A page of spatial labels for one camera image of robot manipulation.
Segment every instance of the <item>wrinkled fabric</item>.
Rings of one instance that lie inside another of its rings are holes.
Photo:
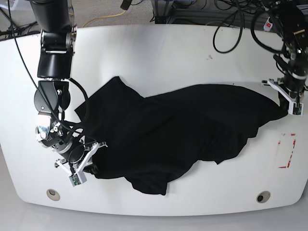
[[[80,119],[85,110],[85,103],[76,109]],[[286,115],[243,87],[195,85],[144,98],[114,77],[90,97],[84,127],[108,145],[92,158],[96,178],[125,177],[142,193],[165,195],[197,160],[236,157],[260,126]]]

